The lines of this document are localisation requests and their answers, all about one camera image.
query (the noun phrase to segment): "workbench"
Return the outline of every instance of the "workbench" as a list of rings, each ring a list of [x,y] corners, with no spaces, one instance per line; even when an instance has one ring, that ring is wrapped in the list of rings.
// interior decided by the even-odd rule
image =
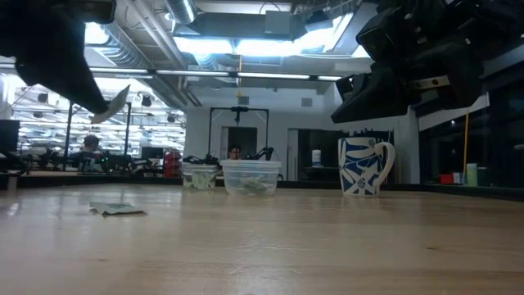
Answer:
[[[0,192],[2,295],[517,294],[524,203],[103,184]],[[146,214],[101,216],[89,202]]]

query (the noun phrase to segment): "man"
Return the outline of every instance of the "man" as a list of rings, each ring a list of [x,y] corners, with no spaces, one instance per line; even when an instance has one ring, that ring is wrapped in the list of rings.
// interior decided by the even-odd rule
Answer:
[[[79,162],[79,171],[102,171],[101,165],[96,163],[97,159],[102,157],[98,150],[99,143],[100,139],[95,135],[90,134],[84,138],[84,148],[80,152],[70,156],[71,159],[75,159]]]
[[[229,160],[240,160],[242,148],[238,144],[232,144],[229,147]]]

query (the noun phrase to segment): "light fixture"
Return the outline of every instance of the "light fixture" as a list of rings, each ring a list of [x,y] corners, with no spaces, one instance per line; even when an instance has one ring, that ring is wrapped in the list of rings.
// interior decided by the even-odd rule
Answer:
[[[15,64],[13,63],[0,63],[0,69],[3,70],[14,70]]]
[[[97,23],[85,24],[85,43],[93,45],[102,45],[109,41],[109,35]]]
[[[362,47],[362,45],[359,45],[355,52],[351,54],[351,57],[368,57],[370,58],[368,52],[366,52],[366,49]]]
[[[236,53],[249,57],[289,57],[300,53],[292,41],[244,39],[238,43]]]
[[[268,78],[268,79],[309,79],[309,75],[295,75],[295,74],[271,74],[271,73],[238,73],[239,78]]]
[[[233,46],[227,39],[189,39],[174,37],[178,49],[181,52],[193,54],[231,53]]]
[[[101,67],[91,67],[89,68],[93,73],[103,73],[103,74],[147,74],[148,71],[144,69],[122,69],[122,68],[101,68]]]
[[[337,82],[340,78],[340,76],[319,76],[318,81],[328,81],[328,82]]]
[[[228,72],[212,70],[158,70],[158,75],[186,75],[196,77],[229,77]]]

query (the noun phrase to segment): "black equipment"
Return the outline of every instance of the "black equipment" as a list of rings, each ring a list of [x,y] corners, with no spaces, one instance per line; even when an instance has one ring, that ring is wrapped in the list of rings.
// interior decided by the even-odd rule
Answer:
[[[271,161],[271,156],[273,155],[274,151],[275,149],[272,147],[264,147],[256,155],[247,155],[246,160],[260,160],[265,156],[266,161]]]
[[[335,123],[405,115],[435,89],[440,109],[481,95],[482,61],[522,43],[524,0],[383,0],[357,34],[371,74],[336,82]]]
[[[110,24],[115,0],[0,1],[0,55],[19,76],[101,114],[108,110],[84,59],[84,22]]]
[[[9,152],[16,152],[18,147],[18,131],[20,122],[18,120],[0,120],[0,147]]]

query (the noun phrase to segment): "small plastic container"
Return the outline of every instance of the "small plastic container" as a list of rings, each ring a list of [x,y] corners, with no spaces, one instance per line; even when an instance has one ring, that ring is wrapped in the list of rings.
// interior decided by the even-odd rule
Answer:
[[[277,189],[279,161],[223,160],[224,183],[236,196],[273,196]]]
[[[217,166],[183,163],[182,170],[184,188],[195,190],[215,189]]]

